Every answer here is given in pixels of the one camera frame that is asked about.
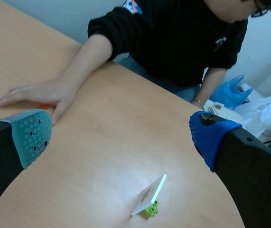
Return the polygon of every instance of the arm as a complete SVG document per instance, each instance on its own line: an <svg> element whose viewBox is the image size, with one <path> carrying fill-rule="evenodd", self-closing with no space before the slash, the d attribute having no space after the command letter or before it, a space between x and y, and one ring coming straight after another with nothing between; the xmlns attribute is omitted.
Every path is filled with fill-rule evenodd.
<svg viewBox="0 0 271 228"><path fill-rule="evenodd" d="M192 104L201 108L224 78L228 69L235 65L238 53L247 31L247 20L235 24L227 41L210 57L208 71L203 80L202 87L197 93Z"/></svg>
<svg viewBox="0 0 271 228"><path fill-rule="evenodd" d="M222 79L226 75L226 72L227 70L223 68L209 68L203 80L201 89L191 103L201 108L201 105L195 100L199 100L201 104L204 105L221 83Z"/></svg>
<svg viewBox="0 0 271 228"><path fill-rule="evenodd" d="M109 39L99 34L92 35L60 77L78 90L86 78L111 55L112 44Z"/></svg>
<svg viewBox="0 0 271 228"><path fill-rule="evenodd" d="M72 104L75 94L85 79L112 54L111 42L102 35L93 35L80 49L70 66L59 77L33 85L10 89L0 97L0 106L20 101L31 101L55 106L55 124Z"/></svg>

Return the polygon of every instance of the wrist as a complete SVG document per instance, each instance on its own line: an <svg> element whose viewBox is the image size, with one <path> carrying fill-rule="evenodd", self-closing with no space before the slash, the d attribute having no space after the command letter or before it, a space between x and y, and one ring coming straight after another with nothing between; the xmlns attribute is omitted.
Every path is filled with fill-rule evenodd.
<svg viewBox="0 0 271 228"><path fill-rule="evenodd" d="M62 75L59 76L59 80L68 87L78 90L87 77L88 75L85 73L78 74L72 71L65 71Z"/></svg>
<svg viewBox="0 0 271 228"><path fill-rule="evenodd" d="M192 103L193 105L195 105L196 107L201 108L202 110L205 110L204 104L203 104L200 100L198 100L198 99L193 99L191 103Z"/></svg>

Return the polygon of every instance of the person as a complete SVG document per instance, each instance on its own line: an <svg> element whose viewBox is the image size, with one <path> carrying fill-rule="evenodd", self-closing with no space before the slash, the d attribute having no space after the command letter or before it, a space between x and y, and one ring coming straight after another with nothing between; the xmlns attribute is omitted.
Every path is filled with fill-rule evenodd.
<svg viewBox="0 0 271 228"><path fill-rule="evenodd" d="M59 77L10 89L0 106L52 104L55 124L96 68L129 52L123 66L202 108L236 63L248 17L268 10L271 0L127 0L89 22L89 39Z"/></svg>

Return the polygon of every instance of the white wall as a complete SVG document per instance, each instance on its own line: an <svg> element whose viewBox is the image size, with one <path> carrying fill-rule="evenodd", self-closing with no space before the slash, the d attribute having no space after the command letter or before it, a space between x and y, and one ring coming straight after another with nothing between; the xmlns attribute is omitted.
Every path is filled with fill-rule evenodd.
<svg viewBox="0 0 271 228"><path fill-rule="evenodd" d="M250 19L238 63L225 80L238 75L245 75L244 82L262 95L271 95L271 12Z"/></svg>

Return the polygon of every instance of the blue gripper pad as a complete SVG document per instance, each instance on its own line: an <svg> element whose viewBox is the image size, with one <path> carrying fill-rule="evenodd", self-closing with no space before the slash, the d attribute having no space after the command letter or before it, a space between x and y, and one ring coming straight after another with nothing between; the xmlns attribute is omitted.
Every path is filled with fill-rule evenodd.
<svg viewBox="0 0 271 228"><path fill-rule="evenodd" d="M241 128L242 125L201 111L190 117L189 127L196 149L204 158L210 171L214 172L217 151L224 136L229 131Z"/></svg>
<svg viewBox="0 0 271 228"><path fill-rule="evenodd" d="M0 119L0 122L11 124L20 163L26 169L49 144L52 133L50 115L45 110L33 109Z"/></svg>

